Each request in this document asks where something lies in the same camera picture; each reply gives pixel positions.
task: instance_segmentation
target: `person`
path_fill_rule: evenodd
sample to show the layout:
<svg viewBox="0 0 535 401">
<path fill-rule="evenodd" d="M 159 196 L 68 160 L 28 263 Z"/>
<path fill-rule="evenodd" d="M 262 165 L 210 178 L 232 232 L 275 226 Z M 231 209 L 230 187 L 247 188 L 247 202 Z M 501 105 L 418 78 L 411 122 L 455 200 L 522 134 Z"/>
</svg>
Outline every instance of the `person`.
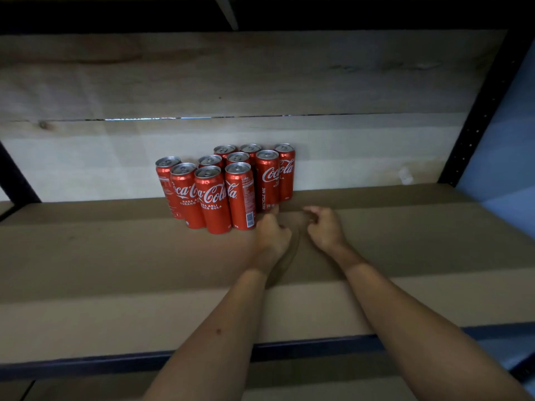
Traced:
<svg viewBox="0 0 535 401">
<path fill-rule="evenodd" d="M 352 248 L 335 212 L 305 207 L 316 246 L 347 277 L 369 323 L 419 400 L 532 400 L 522 386 L 456 325 L 383 276 Z M 240 400 L 261 317 L 264 286 L 291 231 L 274 213 L 256 227 L 255 255 L 212 313 L 174 353 L 144 401 Z"/>
</svg>

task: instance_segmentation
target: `person's left hand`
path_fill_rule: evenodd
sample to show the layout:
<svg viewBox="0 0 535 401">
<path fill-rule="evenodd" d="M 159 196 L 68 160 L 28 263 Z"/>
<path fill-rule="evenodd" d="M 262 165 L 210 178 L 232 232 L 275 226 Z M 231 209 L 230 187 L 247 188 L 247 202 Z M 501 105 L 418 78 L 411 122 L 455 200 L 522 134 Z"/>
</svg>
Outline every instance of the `person's left hand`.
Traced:
<svg viewBox="0 0 535 401">
<path fill-rule="evenodd" d="M 290 245 L 291 230 L 279 225 L 277 205 L 256 223 L 255 253 L 264 256 L 270 264 L 271 271 L 275 263 L 286 253 Z"/>
</svg>

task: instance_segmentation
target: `blue wall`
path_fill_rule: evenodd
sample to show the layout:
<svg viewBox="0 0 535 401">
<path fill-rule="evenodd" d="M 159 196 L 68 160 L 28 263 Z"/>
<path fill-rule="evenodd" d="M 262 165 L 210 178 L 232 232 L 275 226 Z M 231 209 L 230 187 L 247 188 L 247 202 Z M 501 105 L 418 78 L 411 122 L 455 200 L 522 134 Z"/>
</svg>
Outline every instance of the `blue wall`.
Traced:
<svg viewBox="0 0 535 401">
<path fill-rule="evenodd" d="M 535 238 L 535 44 L 458 188 Z"/>
</svg>

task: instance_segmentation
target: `red can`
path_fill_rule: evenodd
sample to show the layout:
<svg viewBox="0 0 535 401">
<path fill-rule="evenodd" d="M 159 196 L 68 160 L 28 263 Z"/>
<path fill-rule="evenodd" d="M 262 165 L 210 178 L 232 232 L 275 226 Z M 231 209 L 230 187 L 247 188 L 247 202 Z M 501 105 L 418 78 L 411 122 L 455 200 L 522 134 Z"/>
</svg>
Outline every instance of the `red can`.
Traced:
<svg viewBox="0 0 535 401">
<path fill-rule="evenodd" d="M 256 199 L 260 211 L 269 211 L 279 203 L 279 154 L 263 150 L 256 154 Z"/>
<path fill-rule="evenodd" d="M 195 186 L 194 172 L 196 170 L 194 163 L 181 163 L 171 169 L 171 181 L 180 201 L 180 213 L 186 220 L 188 228 L 191 229 L 206 228 Z"/>
<path fill-rule="evenodd" d="M 286 201 L 294 194 L 295 149 L 289 143 L 281 143 L 275 150 L 280 158 L 280 200 Z"/>
<path fill-rule="evenodd" d="M 217 166 L 195 171 L 195 185 L 206 227 L 211 234 L 224 234 L 232 228 L 225 179 Z"/>
<path fill-rule="evenodd" d="M 213 154 L 221 156 L 223 159 L 227 158 L 227 155 L 232 152 L 236 152 L 237 148 L 234 145 L 219 145 L 213 148 Z"/>
<path fill-rule="evenodd" d="M 171 168 L 180 163 L 181 160 L 177 156 L 167 156 L 156 161 L 156 172 L 160 179 L 160 184 L 164 189 L 165 198 L 171 209 L 171 214 L 177 219 L 182 219 L 180 214 L 180 201 L 174 193 L 173 183 L 171 182 Z"/>
<path fill-rule="evenodd" d="M 264 149 L 262 145 L 259 145 L 258 143 L 248 143 L 245 145 L 240 146 L 240 152 L 248 153 L 251 159 L 251 166 L 254 169 L 256 164 L 256 154 L 257 152 Z"/>
<path fill-rule="evenodd" d="M 221 170 L 224 170 L 225 168 L 225 160 L 217 155 L 217 154 L 210 154 L 208 156 L 203 156 L 199 160 L 199 168 L 205 167 L 205 166 L 218 166 L 221 168 Z"/>
<path fill-rule="evenodd" d="M 225 159 L 226 165 L 230 165 L 231 163 L 237 163 L 237 162 L 244 162 L 251 164 L 251 156 L 249 156 L 248 153 L 245 152 L 233 152 L 229 153 L 227 155 L 227 158 Z"/>
<path fill-rule="evenodd" d="M 231 163 L 225 167 L 228 203 L 231 206 L 232 224 L 240 230 L 255 227 L 255 183 L 251 165 L 245 162 Z"/>
</svg>

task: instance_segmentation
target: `person's left arm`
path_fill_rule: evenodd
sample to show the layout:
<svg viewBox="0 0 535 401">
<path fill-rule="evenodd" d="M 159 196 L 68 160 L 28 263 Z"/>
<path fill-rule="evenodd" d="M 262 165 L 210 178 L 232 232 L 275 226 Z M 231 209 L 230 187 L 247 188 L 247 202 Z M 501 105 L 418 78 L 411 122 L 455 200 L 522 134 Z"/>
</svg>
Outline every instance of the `person's left arm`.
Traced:
<svg viewBox="0 0 535 401">
<path fill-rule="evenodd" d="M 267 214 L 256 227 L 255 255 L 219 305 L 169 359 L 144 401 L 240 400 L 257 336 L 264 287 L 290 244 L 291 231 Z"/>
</svg>

